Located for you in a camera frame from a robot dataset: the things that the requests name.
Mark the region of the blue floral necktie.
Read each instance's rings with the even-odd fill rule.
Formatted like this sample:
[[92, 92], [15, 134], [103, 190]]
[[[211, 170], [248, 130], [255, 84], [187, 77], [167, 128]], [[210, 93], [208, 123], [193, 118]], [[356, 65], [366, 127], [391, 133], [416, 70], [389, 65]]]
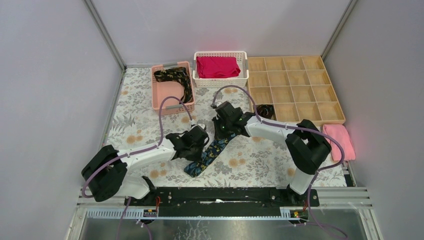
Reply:
[[188, 164], [183, 171], [192, 178], [198, 177], [213, 161], [224, 151], [229, 142], [236, 137], [232, 133], [229, 137], [223, 139], [215, 139], [202, 152], [200, 162], [192, 162]]

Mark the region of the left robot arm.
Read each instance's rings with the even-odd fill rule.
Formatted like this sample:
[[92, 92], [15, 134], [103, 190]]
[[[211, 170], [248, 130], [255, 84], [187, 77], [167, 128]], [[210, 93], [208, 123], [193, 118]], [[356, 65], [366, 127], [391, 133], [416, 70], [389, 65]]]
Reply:
[[103, 146], [81, 171], [85, 180], [82, 196], [94, 198], [96, 202], [115, 195], [132, 197], [148, 206], [155, 200], [155, 187], [147, 177], [134, 177], [130, 172], [175, 159], [200, 161], [208, 141], [206, 126], [193, 124], [183, 133], [167, 134], [160, 144], [125, 150]]

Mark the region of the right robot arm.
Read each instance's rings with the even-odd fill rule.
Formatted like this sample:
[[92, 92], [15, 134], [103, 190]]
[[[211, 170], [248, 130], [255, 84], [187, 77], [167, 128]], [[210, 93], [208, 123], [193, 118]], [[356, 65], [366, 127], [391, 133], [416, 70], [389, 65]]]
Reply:
[[220, 105], [212, 104], [212, 108], [216, 112], [212, 119], [216, 139], [235, 135], [263, 138], [286, 145], [296, 166], [286, 198], [293, 206], [301, 205], [307, 199], [306, 192], [314, 175], [332, 150], [316, 126], [307, 119], [298, 124], [288, 124], [262, 118], [256, 113], [244, 112], [228, 101]]

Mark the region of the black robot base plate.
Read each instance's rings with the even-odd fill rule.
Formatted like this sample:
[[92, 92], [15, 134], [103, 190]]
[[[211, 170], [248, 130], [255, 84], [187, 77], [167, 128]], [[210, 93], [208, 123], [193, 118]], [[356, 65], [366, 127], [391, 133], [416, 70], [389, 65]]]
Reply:
[[315, 189], [297, 195], [276, 187], [157, 187], [141, 199], [124, 202], [153, 207], [160, 217], [280, 217], [281, 208], [320, 206]]

